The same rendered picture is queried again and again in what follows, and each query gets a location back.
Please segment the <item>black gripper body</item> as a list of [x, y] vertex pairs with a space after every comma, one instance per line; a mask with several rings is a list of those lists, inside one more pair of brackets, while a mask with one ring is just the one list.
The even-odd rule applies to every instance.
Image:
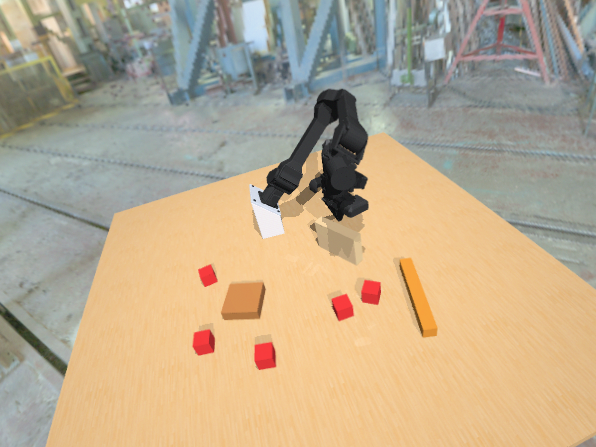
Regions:
[[347, 190], [335, 189], [327, 174], [324, 172], [319, 177], [312, 179], [309, 183], [309, 188], [312, 192], [316, 193], [317, 188], [322, 188], [324, 198], [327, 200], [335, 199], [336, 204], [340, 206], [340, 210], [344, 215], [352, 218], [369, 209], [369, 201], [359, 195], [352, 195]]

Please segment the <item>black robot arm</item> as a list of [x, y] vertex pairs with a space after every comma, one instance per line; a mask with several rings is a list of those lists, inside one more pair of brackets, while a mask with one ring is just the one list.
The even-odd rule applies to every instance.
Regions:
[[364, 157], [368, 135], [358, 122], [355, 102], [356, 98], [343, 89], [320, 93], [314, 107], [314, 119], [290, 158], [269, 171], [267, 187], [263, 192], [258, 191], [261, 203], [278, 209], [277, 202], [284, 192], [290, 195], [299, 186], [303, 177], [302, 166], [323, 131], [338, 119], [333, 139], [322, 144], [323, 172], [337, 190], [349, 189], [351, 193], [354, 189], [365, 189], [368, 177], [356, 168]]

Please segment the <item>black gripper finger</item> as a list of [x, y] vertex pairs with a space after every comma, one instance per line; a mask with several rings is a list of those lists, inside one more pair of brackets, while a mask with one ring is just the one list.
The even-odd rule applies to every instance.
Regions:
[[[322, 197], [321, 199], [322, 199], [322, 201], [324, 201], [324, 203], [327, 205], [327, 207], [329, 208], [329, 210], [332, 212], [332, 214], [333, 214], [333, 215], [334, 215], [334, 217], [336, 218], [336, 216], [335, 216], [335, 214], [334, 214], [334, 212], [333, 212], [333, 210], [332, 210], [332, 208], [331, 208], [331, 206], [330, 206], [331, 204], [335, 203], [335, 202], [336, 202], [336, 200], [335, 200], [335, 199], [327, 200], [327, 199], [326, 199], [326, 198], [324, 198], [324, 197]], [[337, 219], [337, 218], [336, 218], [336, 219]]]
[[332, 208], [332, 210], [333, 210], [333, 212], [334, 212], [334, 214], [335, 214], [335, 216], [336, 216], [337, 220], [338, 220], [339, 222], [340, 222], [340, 221], [342, 221], [344, 214], [343, 214], [343, 213], [342, 213], [342, 211], [340, 210], [340, 206], [339, 206], [339, 205], [337, 205], [337, 204], [336, 204], [336, 202], [335, 202], [335, 203], [333, 203], [333, 204], [331, 204], [330, 206], [331, 206], [331, 208]]

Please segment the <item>red square block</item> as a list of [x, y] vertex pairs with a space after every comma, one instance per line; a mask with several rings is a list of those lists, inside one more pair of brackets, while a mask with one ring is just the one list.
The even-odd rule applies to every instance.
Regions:
[[332, 303], [338, 322], [354, 316], [353, 307], [347, 294], [333, 298]]
[[361, 297], [363, 303], [378, 305], [381, 295], [381, 283], [364, 280]]
[[202, 330], [194, 332], [193, 337], [193, 348], [199, 356], [214, 352], [215, 336], [213, 335], [211, 330]]
[[204, 287], [218, 282], [215, 271], [211, 264], [198, 269], [198, 272]]
[[259, 370], [276, 367], [275, 349], [271, 342], [255, 345], [254, 362]]

